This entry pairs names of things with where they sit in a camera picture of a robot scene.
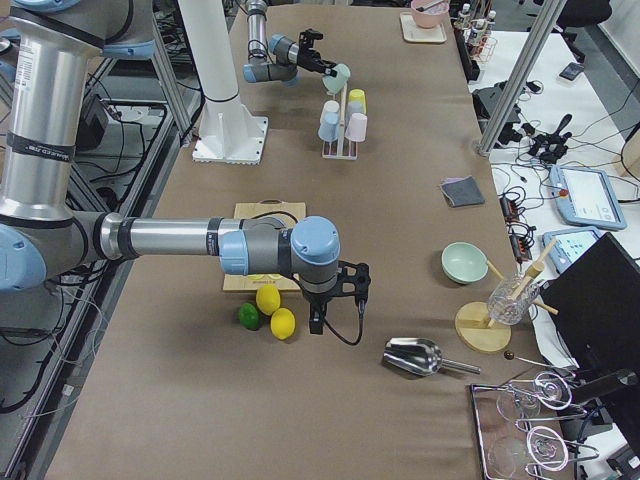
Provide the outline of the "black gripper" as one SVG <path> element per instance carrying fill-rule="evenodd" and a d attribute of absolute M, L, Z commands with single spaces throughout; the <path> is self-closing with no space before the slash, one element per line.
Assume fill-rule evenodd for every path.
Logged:
<path fill-rule="evenodd" d="M 371 284 L 370 268 L 366 263 L 353 264 L 339 260 L 334 283 L 313 291 L 301 284 L 303 297 L 310 303 L 309 332 L 322 335 L 326 320 L 326 304 L 335 298 L 352 297 L 356 305 L 365 305 L 368 301 Z"/>
<path fill-rule="evenodd" d="M 323 74 L 324 79 L 336 79 L 339 75 L 339 70 L 334 67 L 336 63 L 323 60 L 321 54 L 314 47 L 315 41 L 323 38 L 324 35 L 320 31 L 312 28 L 299 34 L 297 65 L 307 71 Z"/>

